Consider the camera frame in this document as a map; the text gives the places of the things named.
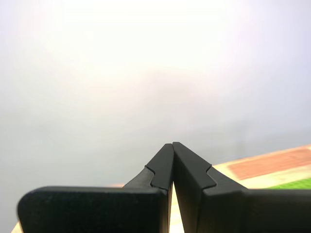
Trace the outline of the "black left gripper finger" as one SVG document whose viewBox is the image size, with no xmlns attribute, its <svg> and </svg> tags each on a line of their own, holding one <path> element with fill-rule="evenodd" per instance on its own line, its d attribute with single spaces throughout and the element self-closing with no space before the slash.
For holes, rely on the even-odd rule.
<svg viewBox="0 0 311 233">
<path fill-rule="evenodd" d="M 187 233 L 308 233 L 309 190 L 248 189 L 179 142 L 174 186 Z"/>
<path fill-rule="evenodd" d="M 47 186 L 25 194 L 25 233 L 167 233 L 174 151 L 165 144 L 124 187 Z"/>
</svg>

